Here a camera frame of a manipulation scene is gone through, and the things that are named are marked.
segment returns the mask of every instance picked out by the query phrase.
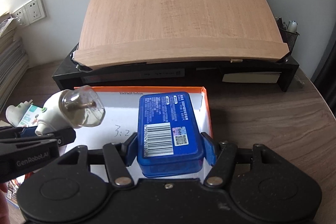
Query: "stack of books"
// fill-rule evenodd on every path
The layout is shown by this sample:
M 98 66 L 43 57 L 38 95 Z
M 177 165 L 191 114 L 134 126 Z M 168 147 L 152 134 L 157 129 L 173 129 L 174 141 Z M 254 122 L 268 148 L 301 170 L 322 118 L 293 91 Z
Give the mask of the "stack of books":
M 0 112 L 28 69 L 28 55 L 21 38 L 14 40 L 17 22 L 9 13 L 0 16 Z

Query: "screw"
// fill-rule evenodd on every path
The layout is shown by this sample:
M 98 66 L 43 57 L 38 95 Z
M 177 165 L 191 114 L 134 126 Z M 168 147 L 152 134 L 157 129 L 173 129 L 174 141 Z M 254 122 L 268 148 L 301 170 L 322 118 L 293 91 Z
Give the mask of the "screw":
M 167 183 L 167 184 L 165 184 L 165 188 L 166 189 L 171 189 L 171 188 L 173 188 L 174 187 L 174 185 L 172 184 L 172 183 Z
M 126 186 L 126 185 L 131 184 L 132 180 L 129 177 L 119 177 L 115 179 L 114 182 L 116 185 Z
M 209 177 L 207 179 L 207 184 L 211 186 L 218 186 L 218 185 L 221 185 L 222 183 L 223 183 L 223 180 L 220 177 Z

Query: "blue plastic box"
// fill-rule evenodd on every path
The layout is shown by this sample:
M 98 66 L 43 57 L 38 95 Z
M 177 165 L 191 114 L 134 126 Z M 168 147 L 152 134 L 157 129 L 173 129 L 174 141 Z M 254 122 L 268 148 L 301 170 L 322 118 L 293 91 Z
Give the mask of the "blue plastic box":
M 196 173 L 204 148 L 187 92 L 143 95 L 137 160 L 146 177 Z

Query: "electrical outlet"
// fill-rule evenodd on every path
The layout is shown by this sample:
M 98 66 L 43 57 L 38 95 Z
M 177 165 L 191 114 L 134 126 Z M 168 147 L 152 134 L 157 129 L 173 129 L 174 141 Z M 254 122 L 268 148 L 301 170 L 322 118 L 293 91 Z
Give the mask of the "electrical outlet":
M 24 6 L 12 13 L 12 17 L 17 18 L 20 27 L 26 27 L 29 25 L 29 20 Z
M 46 17 L 42 0 L 31 0 L 24 7 L 30 23 Z

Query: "human hand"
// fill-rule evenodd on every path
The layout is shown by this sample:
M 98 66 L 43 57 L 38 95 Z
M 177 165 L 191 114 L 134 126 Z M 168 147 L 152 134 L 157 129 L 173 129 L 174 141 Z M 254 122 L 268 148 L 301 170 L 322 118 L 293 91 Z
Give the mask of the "human hand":
M 8 188 L 6 183 L 0 183 L 0 224 L 10 224 L 8 204 L 5 195 L 1 191 L 7 193 Z

